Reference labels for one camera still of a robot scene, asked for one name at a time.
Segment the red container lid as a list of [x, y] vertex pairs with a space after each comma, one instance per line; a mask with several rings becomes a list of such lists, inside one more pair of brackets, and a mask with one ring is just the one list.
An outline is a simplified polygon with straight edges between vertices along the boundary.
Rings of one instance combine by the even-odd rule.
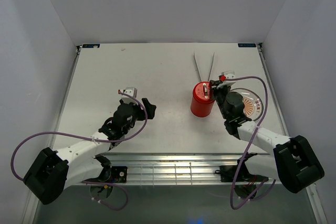
[[201, 104], [210, 104], [215, 101], [209, 82], [199, 82], [193, 89], [193, 99]]

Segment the red cylindrical lunch container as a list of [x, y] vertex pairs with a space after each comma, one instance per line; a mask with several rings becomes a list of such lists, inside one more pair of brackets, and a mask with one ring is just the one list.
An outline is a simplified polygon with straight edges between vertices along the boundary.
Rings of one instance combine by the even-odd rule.
[[215, 100], [194, 95], [191, 102], [191, 112], [199, 118], [207, 117], [212, 111], [214, 102]]

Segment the metal food tongs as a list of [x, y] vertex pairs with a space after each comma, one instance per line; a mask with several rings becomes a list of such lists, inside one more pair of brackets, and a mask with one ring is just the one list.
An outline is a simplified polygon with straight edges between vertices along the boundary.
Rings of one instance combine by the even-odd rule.
[[211, 58], [204, 58], [201, 56], [197, 56], [196, 53], [193, 52], [192, 58], [197, 81], [210, 81], [214, 66], [215, 53], [212, 54]]

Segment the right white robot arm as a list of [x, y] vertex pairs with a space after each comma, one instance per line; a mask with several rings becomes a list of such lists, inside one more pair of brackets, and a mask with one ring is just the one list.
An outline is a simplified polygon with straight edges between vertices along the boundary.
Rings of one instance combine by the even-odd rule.
[[220, 76], [209, 83], [212, 98], [216, 101], [229, 135], [255, 145], [267, 155], [259, 156], [244, 150], [236, 168], [227, 171], [238, 178], [250, 180], [261, 176], [279, 180], [291, 193], [298, 193], [325, 176], [324, 169], [308, 140], [298, 135], [289, 137], [263, 128], [244, 113], [243, 97], [231, 91], [234, 79]]

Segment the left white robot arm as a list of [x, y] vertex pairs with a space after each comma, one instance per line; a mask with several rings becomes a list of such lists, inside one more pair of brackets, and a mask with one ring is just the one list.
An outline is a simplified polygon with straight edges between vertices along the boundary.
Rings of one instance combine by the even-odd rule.
[[88, 140], [58, 150], [47, 147], [39, 152], [23, 178], [24, 184], [44, 204], [57, 199], [64, 189], [83, 181], [113, 181], [112, 165], [104, 153], [117, 147], [137, 121], [151, 120], [156, 105], [143, 98], [142, 104], [120, 105]]

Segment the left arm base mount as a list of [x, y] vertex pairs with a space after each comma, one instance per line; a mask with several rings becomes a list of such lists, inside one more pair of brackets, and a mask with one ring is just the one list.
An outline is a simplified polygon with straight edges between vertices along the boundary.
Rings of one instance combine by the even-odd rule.
[[108, 182], [108, 183], [126, 183], [128, 167], [127, 166], [112, 166], [109, 159], [105, 156], [97, 155], [95, 159], [100, 163], [102, 171], [99, 176], [93, 178], [93, 182]]

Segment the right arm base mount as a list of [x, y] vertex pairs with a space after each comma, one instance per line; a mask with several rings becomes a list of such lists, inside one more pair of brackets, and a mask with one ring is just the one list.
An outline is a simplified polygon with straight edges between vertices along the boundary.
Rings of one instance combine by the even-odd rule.
[[[219, 175], [221, 178], [221, 182], [232, 182], [234, 179], [234, 175], [236, 173], [238, 165], [222, 165], [219, 166], [214, 173]], [[245, 165], [242, 165], [239, 173], [237, 175], [237, 182], [261, 182], [264, 179], [268, 180], [267, 177], [260, 175], [252, 175], [249, 173]]]

